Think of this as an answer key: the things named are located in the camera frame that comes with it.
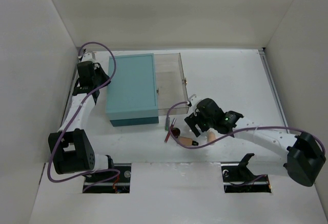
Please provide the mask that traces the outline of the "beige foundation bottle black cap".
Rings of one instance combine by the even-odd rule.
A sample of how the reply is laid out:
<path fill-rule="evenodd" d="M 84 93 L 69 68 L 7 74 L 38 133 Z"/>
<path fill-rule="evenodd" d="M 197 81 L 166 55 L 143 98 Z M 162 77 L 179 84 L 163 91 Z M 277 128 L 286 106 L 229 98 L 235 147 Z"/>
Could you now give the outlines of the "beige foundation bottle black cap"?
<path fill-rule="evenodd" d="M 188 138 L 188 137 L 179 136 L 177 139 L 183 146 L 194 147 L 194 146 L 199 145 L 199 143 L 197 141 L 195 141 L 191 138 Z"/>

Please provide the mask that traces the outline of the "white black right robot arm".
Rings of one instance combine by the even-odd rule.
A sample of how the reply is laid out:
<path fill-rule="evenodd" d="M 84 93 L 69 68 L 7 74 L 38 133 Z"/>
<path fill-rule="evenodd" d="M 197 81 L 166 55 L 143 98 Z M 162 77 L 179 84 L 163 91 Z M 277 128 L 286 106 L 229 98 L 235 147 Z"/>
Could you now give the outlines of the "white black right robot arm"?
<path fill-rule="evenodd" d="M 247 140 L 277 154 L 287 175 L 296 183 L 311 187 L 326 162 L 319 139 L 303 130 L 258 125 L 241 113 L 224 112 L 211 98 L 193 96 L 187 102 L 192 113 L 184 120 L 196 137 L 213 129 L 219 134 Z"/>

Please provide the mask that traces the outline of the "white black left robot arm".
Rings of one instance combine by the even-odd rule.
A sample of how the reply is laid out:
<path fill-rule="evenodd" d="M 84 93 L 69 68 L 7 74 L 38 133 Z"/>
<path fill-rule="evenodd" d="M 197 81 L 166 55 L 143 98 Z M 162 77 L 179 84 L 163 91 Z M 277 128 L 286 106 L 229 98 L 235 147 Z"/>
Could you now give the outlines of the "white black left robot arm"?
<path fill-rule="evenodd" d="M 59 130 L 48 137 L 52 164 L 59 175 L 97 171 L 103 182 L 110 182 L 115 176 L 113 161 L 109 155 L 94 152 L 85 132 L 100 89 L 110 83 L 110 78 L 92 60 L 78 63 L 77 72 L 68 115 Z"/>

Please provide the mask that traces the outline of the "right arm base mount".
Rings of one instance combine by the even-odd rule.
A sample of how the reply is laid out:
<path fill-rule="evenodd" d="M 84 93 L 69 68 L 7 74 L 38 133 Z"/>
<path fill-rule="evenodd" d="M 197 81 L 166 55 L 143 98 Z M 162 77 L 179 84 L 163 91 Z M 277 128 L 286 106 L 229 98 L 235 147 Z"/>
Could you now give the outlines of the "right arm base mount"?
<path fill-rule="evenodd" d="M 246 154 L 241 161 L 221 163 L 225 193 L 271 193 L 267 175 L 254 175 L 248 168 L 254 153 Z"/>

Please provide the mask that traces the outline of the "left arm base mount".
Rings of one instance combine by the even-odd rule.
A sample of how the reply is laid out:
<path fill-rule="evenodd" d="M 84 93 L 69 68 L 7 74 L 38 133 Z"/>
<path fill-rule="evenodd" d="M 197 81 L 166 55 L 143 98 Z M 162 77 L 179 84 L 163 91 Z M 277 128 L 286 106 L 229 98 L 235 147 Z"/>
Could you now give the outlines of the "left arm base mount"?
<path fill-rule="evenodd" d="M 86 194 L 126 194 L 130 193 L 130 182 L 132 174 L 131 164 L 115 164 L 116 172 L 93 173 L 85 176 L 83 193 Z"/>

